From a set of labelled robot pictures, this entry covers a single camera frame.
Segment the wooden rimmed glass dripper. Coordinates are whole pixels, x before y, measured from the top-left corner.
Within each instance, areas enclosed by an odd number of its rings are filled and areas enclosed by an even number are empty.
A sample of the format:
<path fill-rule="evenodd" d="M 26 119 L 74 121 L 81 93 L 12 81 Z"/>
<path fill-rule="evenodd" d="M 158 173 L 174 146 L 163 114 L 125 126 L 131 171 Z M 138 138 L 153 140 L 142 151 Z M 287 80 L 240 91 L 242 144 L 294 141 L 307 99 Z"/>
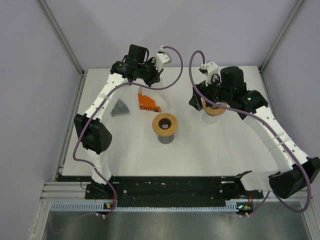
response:
<path fill-rule="evenodd" d="M 226 111 L 224 108 L 221 107 L 207 106 L 205 100 L 202 101 L 202 107 L 204 112 L 211 117 L 222 115 Z"/>

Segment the orange white coffee filter bag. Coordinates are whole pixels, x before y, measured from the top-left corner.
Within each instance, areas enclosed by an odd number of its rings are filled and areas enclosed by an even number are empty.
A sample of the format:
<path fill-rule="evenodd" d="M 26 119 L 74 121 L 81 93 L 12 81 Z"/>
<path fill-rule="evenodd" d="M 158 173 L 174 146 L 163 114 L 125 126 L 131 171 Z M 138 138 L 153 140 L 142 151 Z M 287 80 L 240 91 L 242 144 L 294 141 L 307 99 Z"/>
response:
<path fill-rule="evenodd" d="M 140 110 L 164 113 L 171 108 L 168 98 L 158 90 L 139 87 L 137 97 Z"/>

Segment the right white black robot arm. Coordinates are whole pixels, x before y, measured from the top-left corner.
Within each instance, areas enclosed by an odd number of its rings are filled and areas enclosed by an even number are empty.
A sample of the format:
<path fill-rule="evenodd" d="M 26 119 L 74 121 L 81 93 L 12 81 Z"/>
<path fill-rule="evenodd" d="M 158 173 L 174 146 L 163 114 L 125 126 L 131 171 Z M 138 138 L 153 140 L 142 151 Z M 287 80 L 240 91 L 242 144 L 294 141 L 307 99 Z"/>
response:
<path fill-rule="evenodd" d="M 245 198 L 254 190 L 272 191 L 287 199 L 312 183 L 320 172 L 320 159 L 309 157 L 281 127 L 267 100 L 257 90 L 248 90 L 244 72 L 237 66 L 222 69 L 214 62 L 201 64 L 199 71 L 206 79 L 192 90 L 189 105 L 201 111 L 216 103 L 227 104 L 259 136 L 276 162 L 275 171 L 246 171 L 239 174 L 233 192 Z"/>

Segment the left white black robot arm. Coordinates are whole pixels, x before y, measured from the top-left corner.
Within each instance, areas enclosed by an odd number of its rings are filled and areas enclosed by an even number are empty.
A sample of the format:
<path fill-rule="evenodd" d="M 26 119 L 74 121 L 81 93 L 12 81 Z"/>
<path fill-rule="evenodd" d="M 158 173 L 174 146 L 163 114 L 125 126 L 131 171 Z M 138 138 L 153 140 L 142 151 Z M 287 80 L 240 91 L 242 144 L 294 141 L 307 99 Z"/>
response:
<path fill-rule="evenodd" d="M 111 66 L 105 84 L 90 107 L 75 115 L 77 142 L 72 158 L 91 166 L 91 178 L 98 183 L 96 192 L 102 198 L 109 198 L 114 191 L 113 185 L 108 183 L 112 173 L 104 157 L 113 138 L 107 129 L 107 120 L 129 87 L 136 85 L 137 80 L 142 80 L 142 86 L 147 88 L 159 83 L 164 66 L 171 60 L 164 48 L 150 56 L 146 47 L 130 45 L 123 59 Z"/>

